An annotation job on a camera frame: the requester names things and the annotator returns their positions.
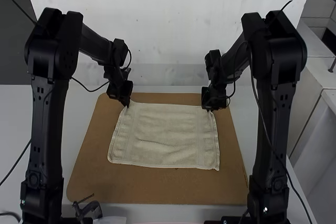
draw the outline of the towel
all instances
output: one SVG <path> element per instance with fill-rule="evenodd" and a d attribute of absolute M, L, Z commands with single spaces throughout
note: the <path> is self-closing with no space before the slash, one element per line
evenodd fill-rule
<path fill-rule="evenodd" d="M 115 164 L 219 170 L 215 117 L 200 106 L 130 102 L 108 151 Z"/>

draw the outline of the gray floor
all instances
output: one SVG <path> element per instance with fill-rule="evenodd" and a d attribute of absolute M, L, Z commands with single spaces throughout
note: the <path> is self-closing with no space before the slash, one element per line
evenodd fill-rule
<path fill-rule="evenodd" d="M 30 0 L 15 0 L 36 20 Z M 30 84 L 24 46 L 34 25 L 12 0 L 0 0 L 0 84 Z"/>

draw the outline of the wire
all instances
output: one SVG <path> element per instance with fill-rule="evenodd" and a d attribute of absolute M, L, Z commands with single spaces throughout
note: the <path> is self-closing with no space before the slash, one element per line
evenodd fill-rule
<path fill-rule="evenodd" d="M 262 115 L 262 111 L 261 111 L 261 107 L 260 107 L 260 103 L 259 103 L 259 100 L 258 100 L 258 97 L 257 97 L 257 92 L 256 92 L 256 88 L 254 86 L 254 79 L 253 79 L 253 74 L 252 74 L 252 66 L 253 66 L 253 62 L 252 62 L 252 57 L 251 57 L 251 64 L 250 64 L 250 68 L 251 68 L 251 84 L 252 84 L 252 90 L 253 90 L 253 95 L 254 95 L 254 98 L 256 99 L 256 102 L 257 102 L 257 105 L 258 105 L 258 110 L 260 112 L 260 117 L 261 117 L 261 120 L 262 120 L 262 124 L 264 126 L 264 131 L 265 131 L 265 135 L 266 135 L 266 139 L 267 139 L 267 142 L 268 142 L 268 145 L 270 147 L 270 149 L 272 150 L 273 154 L 275 155 L 275 157 L 277 158 L 278 161 L 280 161 L 280 164 L 282 166 L 282 168 L 285 170 L 286 172 L 286 175 L 288 177 L 288 180 L 289 180 L 289 183 L 290 183 L 290 186 L 292 187 L 293 191 L 295 192 L 295 194 L 298 196 L 303 208 L 305 209 L 305 212 L 306 212 L 306 215 L 308 217 L 308 220 L 309 220 L 309 223 L 312 224 L 312 221 L 311 221 L 311 218 L 310 218 L 310 215 L 308 213 L 308 210 L 306 208 L 306 205 L 304 204 L 300 194 L 298 193 L 298 191 L 295 189 L 294 185 L 293 185 L 293 182 L 292 182 L 292 179 L 288 173 L 288 170 L 286 168 L 286 166 L 284 165 L 284 163 L 282 162 L 282 160 L 279 158 L 279 156 L 277 155 L 277 153 L 275 152 L 272 144 L 271 144 L 271 141 L 270 141 L 270 138 L 268 136 L 268 133 L 267 133 L 267 128 L 266 128 L 266 124 L 265 124 L 265 120 L 264 120 L 264 116 Z"/>
<path fill-rule="evenodd" d="M 277 17 L 280 15 L 280 13 L 287 7 L 287 5 L 289 5 L 293 0 L 288 1 L 287 3 L 285 3 L 285 5 L 280 9 L 280 11 L 278 11 L 278 13 L 274 16 L 274 18 L 270 21 L 270 23 L 268 24 L 267 27 L 270 27 L 271 24 L 273 24 L 273 22 L 277 19 Z"/>
<path fill-rule="evenodd" d="M 31 140 L 29 140 L 29 142 L 27 143 L 27 145 L 25 146 L 25 148 L 23 149 L 23 151 L 21 152 L 21 154 L 19 155 L 19 158 L 15 161 L 14 165 L 11 167 L 11 169 L 9 170 L 9 172 L 7 173 L 7 175 L 3 178 L 3 180 L 1 180 L 0 182 L 0 186 L 6 181 L 6 179 L 10 176 L 10 174 L 12 173 L 12 171 L 14 170 L 15 166 L 19 163 L 20 159 L 22 158 L 22 156 L 25 154 L 28 146 L 30 145 Z"/>
<path fill-rule="evenodd" d="M 122 68 L 121 71 L 125 71 L 126 69 L 128 69 L 128 67 L 130 66 L 131 64 L 131 61 L 132 61 L 132 53 L 131 51 L 128 49 L 128 52 L 130 53 L 130 61 L 128 62 L 127 66 Z"/>
<path fill-rule="evenodd" d="M 231 103 L 231 98 L 230 98 L 230 97 L 228 97 L 227 99 L 229 100 L 229 103 L 227 104 L 227 106 L 226 106 L 226 107 L 229 107 L 229 105 L 230 105 L 230 103 Z"/>
<path fill-rule="evenodd" d="M 233 60 L 233 70 L 234 70 L 234 72 L 233 72 L 233 92 L 232 92 L 231 95 L 229 95 L 228 97 L 226 97 L 227 99 L 231 98 L 235 94 L 235 92 L 236 92 L 236 69 L 235 69 L 235 67 L 236 67 L 236 58 L 237 58 L 238 50 L 240 49 L 240 47 L 244 43 L 247 43 L 247 41 L 244 40 L 242 43 L 240 43 L 239 46 L 238 46 L 238 48 L 237 48 L 237 50 L 236 50 L 236 53 L 235 53 L 235 58 Z"/>
<path fill-rule="evenodd" d="M 101 85 L 100 87 L 96 88 L 96 89 L 93 89 L 93 90 L 89 90 L 87 87 L 85 87 L 79 80 L 77 80 L 76 78 L 74 77 L 71 77 L 72 80 L 74 80 L 75 82 L 77 82 L 79 85 L 81 85 L 86 91 L 92 93 L 92 92 L 96 92 L 97 90 L 101 89 L 102 87 L 104 87 L 107 83 L 109 83 L 108 81 L 105 82 L 103 85 Z"/>
<path fill-rule="evenodd" d="M 243 218 L 245 218 L 245 217 L 246 217 L 247 213 L 248 213 L 248 209 L 246 209 L 246 211 L 243 213 L 243 215 L 241 216 L 241 218 L 240 218 L 240 220 L 239 220 L 238 224 L 241 224 L 241 222 L 242 222 Z"/>
<path fill-rule="evenodd" d="M 37 22 L 36 21 L 34 21 L 22 8 L 21 8 L 21 6 L 19 6 L 19 4 L 15 1 L 15 0 L 12 0 L 13 1 L 13 3 L 17 6 L 17 8 L 19 8 L 20 9 L 20 11 L 21 12 L 23 12 L 23 14 L 24 15 L 26 15 L 26 17 L 27 18 L 29 18 L 29 20 L 34 24 L 34 25 L 36 25 L 37 24 Z"/>
<path fill-rule="evenodd" d="M 0 216 L 12 216 L 17 220 L 17 222 L 20 223 L 20 221 L 21 221 L 20 216 L 15 212 L 1 212 Z"/>

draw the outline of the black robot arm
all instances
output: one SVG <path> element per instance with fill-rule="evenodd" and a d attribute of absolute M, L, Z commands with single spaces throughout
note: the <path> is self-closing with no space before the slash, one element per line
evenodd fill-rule
<path fill-rule="evenodd" d="M 111 42 L 83 24 L 80 13 L 45 8 L 25 46 L 31 75 L 33 121 L 26 178 L 21 184 L 20 207 L 26 224 L 60 223 L 63 194 L 61 138 L 69 80 L 78 52 L 104 67 L 107 94 L 124 106 L 130 103 L 130 68 L 121 69 L 128 53 L 121 39 Z"/>
<path fill-rule="evenodd" d="M 247 197 L 251 219 L 242 223 L 286 223 L 289 188 L 283 166 L 289 116 L 296 84 L 307 61 L 307 49 L 282 11 L 269 12 L 265 19 L 258 13 L 247 13 L 241 24 L 243 33 L 226 54 L 221 56 L 219 50 L 212 50 L 205 56 L 211 83 L 202 88 L 202 108 L 225 108 L 230 97 L 226 85 L 251 66 L 269 139 L 259 113 L 257 153 Z M 240 219 L 223 218 L 228 224 L 229 220 L 238 223 Z"/>

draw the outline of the cork board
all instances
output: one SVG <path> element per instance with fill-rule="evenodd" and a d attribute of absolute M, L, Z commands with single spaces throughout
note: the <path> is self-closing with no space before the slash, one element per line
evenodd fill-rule
<path fill-rule="evenodd" d="M 134 93 L 135 102 L 200 105 L 200 94 Z M 112 164 L 107 152 L 123 106 L 98 98 L 67 187 L 70 201 L 94 193 L 101 203 L 245 205 L 247 177 L 229 109 L 215 111 L 219 172 Z"/>

